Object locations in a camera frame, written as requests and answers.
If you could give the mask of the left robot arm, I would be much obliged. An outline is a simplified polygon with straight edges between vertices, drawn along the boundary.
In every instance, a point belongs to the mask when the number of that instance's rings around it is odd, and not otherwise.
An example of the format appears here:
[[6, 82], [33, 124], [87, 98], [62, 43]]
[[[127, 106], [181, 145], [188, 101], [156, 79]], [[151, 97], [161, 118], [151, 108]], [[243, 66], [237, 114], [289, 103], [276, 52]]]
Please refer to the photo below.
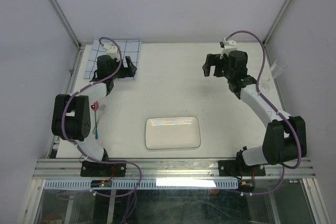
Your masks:
[[115, 79], [134, 77], [137, 71], [131, 57], [123, 61], [102, 55], [97, 58], [97, 69], [89, 84], [70, 94], [59, 94], [55, 97], [51, 123], [53, 135], [73, 144], [85, 160], [93, 162], [91, 169], [99, 176], [106, 175], [110, 170], [107, 151], [97, 143], [91, 134], [92, 106], [108, 96]]

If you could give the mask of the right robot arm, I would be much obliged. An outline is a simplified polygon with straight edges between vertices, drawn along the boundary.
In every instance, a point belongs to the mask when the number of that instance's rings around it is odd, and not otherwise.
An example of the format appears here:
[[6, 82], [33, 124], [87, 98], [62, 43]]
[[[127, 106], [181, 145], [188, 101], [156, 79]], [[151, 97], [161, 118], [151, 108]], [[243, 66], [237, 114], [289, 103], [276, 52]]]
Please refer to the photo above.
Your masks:
[[259, 164], [284, 165], [307, 155], [306, 123], [301, 116], [278, 110], [260, 91], [257, 80], [247, 73], [248, 54], [208, 54], [202, 66], [204, 76], [214, 67], [215, 77], [225, 77], [230, 91], [247, 104], [266, 128], [263, 144], [243, 149], [236, 155], [235, 171], [247, 175]]

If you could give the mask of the blue checkered cloth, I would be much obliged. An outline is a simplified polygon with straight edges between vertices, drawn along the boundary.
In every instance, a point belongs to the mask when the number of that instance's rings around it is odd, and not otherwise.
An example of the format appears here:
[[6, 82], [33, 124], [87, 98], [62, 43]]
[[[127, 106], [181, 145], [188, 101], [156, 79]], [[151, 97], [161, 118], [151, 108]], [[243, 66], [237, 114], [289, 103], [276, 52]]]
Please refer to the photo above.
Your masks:
[[[115, 42], [119, 45], [123, 57], [123, 66], [127, 68], [127, 59], [126, 57], [130, 57], [131, 62], [135, 67], [138, 67], [140, 51], [142, 47], [142, 41], [140, 40], [115, 40]], [[97, 58], [99, 56], [105, 55], [106, 50], [99, 43], [99, 38], [95, 38], [90, 50], [89, 58], [86, 63], [86, 68], [84, 71], [84, 79], [91, 80], [93, 78], [93, 74], [97, 69]]]

